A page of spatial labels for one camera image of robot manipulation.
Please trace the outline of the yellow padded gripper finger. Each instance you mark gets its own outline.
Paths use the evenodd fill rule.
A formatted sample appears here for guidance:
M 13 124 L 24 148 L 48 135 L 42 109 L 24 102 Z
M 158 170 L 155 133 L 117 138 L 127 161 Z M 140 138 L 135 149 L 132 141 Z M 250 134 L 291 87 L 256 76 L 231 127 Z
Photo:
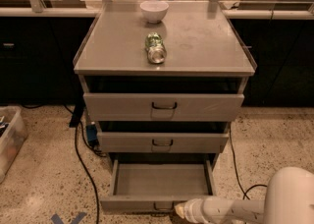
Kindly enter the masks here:
M 177 213 L 177 215 L 180 218 L 185 218 L 184 207 L 185 207 L 185 203 L 184 202 L 181 202 L 181 203 L 178 203 L 178 204 L 175 205 L 175 212 Z

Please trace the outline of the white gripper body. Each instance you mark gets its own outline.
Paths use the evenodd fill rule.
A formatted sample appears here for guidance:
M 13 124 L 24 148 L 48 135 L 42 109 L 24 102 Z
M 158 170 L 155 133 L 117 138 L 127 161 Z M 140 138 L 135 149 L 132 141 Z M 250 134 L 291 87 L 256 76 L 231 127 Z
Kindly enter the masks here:
M 184 204 L 183 216 L 191 223 L 223 224 L 229 208 L 228 201 L 220 197 L 195 198 Z

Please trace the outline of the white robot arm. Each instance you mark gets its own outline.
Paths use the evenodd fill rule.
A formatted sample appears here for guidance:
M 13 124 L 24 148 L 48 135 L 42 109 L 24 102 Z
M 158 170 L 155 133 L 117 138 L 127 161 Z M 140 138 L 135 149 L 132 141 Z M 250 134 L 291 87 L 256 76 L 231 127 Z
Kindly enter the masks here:
M 264 199 L 193 198 L 175 206 L 190 223 L 314 224 L 314 174 L 297 167 L 277 171 Z

